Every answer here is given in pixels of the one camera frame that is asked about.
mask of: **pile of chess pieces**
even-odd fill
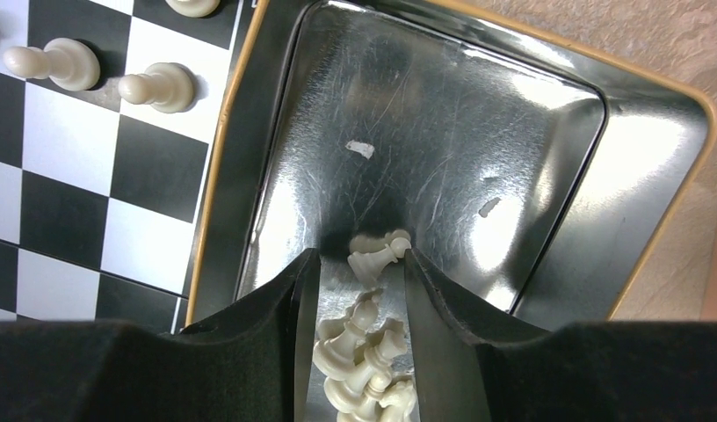
[[[219,6],[220,0],[167,0],[172,10],[190,18],[203,18]],[[25,79],[50,78],[66,91],[87,91],[100,78],[99,60],[82,42],[57,38],[42,49],[11,47],[4,52],[4,65]],[[195,97],[192,76],[176,63],[154,63],[142,74],[123,76],[118,92],[127,102],[146,104],[162,113],[187,111]]]
[[[402,322],[388,318],[369,332],[379,316],[377,279],[409,248],[409,235],[402,230],[351,242],[349,265],[368,291],[341,318],[319,323],[312,353],[326,376],[325,395],[338,411],[337,422],[406,422],[416,406],[412,378],[392,370],[393,359],[408,352]]]

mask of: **silver tray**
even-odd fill
[[[695,90],[485,11],[410,0],[261,0],[227,101],[195,319],[308,247],[322,255],[318,317],[339,317],[361,291],[349,242],[394,229],[525,321],[604,319],[716,133]],[[380,282],[380,320],[405,319],[402,269]],[[308,420],[330,412],[310,398]]]

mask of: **checkered board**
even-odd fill
[[[0,0],[0,320],[183,326],[192,244],[225,87],[253,0],[186,18],[164,0]],[[12,46],[80,40],[98,85],[64,91],[2,64]],[[121,76],[175,62],[190,111],[121,101]]]

